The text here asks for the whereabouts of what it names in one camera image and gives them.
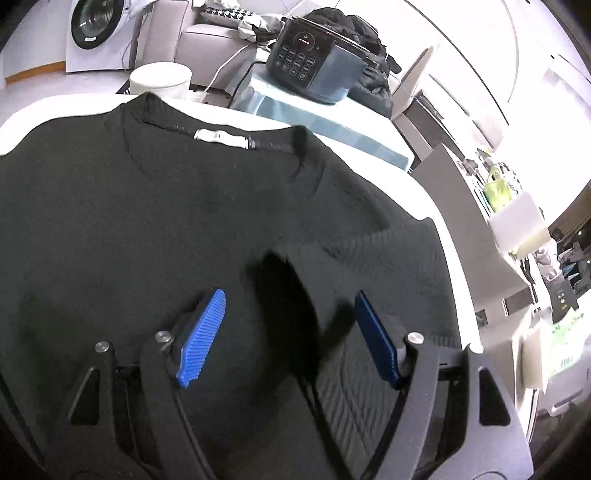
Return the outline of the grey sofa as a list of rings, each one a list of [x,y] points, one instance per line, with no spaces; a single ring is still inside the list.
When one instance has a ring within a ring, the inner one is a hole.
[[[135,65],[182,64],[192,72],[191,85],[225,91],[256,49],[237,29],[202,20],[190,1],[158,1],[140,28]]]

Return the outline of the green plastic bag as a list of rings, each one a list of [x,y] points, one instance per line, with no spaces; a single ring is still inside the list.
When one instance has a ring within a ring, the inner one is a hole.
[[[494,212],[500,211],[512,201],[512,189],[498,166],[489,171],[483,192]]]

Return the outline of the white front-load washing machine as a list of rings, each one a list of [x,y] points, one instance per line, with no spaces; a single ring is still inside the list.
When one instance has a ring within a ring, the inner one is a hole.
[[[142,0],[72,1],[65,72],[131,69],[143,18],[153,4]]]

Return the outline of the blue checkered side table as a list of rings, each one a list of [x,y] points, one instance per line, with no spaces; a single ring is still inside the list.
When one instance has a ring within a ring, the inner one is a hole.
[[[407,172],[415,155],[391,120],[346,97],[325,105],[298,96],[270,79],[263,62],[245,62],[225,92],[240,112],[301,125]]]

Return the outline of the black knit sweater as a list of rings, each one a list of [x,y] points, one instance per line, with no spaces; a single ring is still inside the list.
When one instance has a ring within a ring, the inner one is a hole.
[[[304,127],[240,149],[153,95],[33,129],[1,159],[1,376],[45,447],[94,344],[168,328],[221,288],[226,312],[183,394],[220,479],[359,479],[398,395],[356,325],[460,343],[434,223]]]

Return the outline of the black electric pressure cooker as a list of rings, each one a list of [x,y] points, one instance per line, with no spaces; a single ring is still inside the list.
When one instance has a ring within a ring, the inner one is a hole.
[[[287,20],[266,60],[277,84],[308,100],[334,105],[349,95],[370,52],[355,41],[311,20]]]

